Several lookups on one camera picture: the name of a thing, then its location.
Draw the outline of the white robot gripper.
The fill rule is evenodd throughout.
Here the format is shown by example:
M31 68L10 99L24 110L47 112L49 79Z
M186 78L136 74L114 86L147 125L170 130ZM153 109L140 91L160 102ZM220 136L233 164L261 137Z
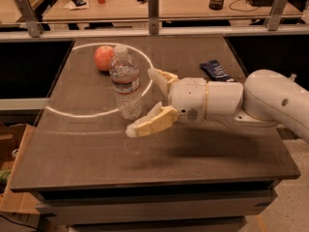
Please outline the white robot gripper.
M175 74L156 68L148 69L148 76L162 94L168 96L170 105L163 106L161 101L158 102L147 115L126 127L127 136L142 137L165 131L178 120L182 123L201 123L205 119L205 79L186 77L179 80Z

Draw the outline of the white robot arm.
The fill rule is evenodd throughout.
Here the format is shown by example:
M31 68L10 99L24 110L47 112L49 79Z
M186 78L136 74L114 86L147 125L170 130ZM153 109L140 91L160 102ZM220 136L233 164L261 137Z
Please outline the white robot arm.
M309 141L309 92L288 77L257 70L243 83L178 78L149 69L149 78L167 98L126 128L129 137L165 131L176 122L215 121L240 132L263 132L281 124Z

